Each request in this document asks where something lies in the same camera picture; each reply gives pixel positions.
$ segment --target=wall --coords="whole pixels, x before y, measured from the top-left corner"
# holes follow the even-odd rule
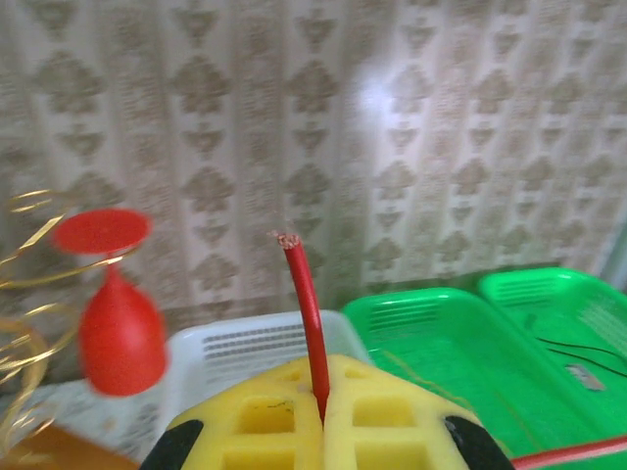
[[[150,214],[124,269],[172,329],[293,308],[285,227],[329,307],[503,265],[599,272],[626,45],[612,0],[0,0],[2,193]]]

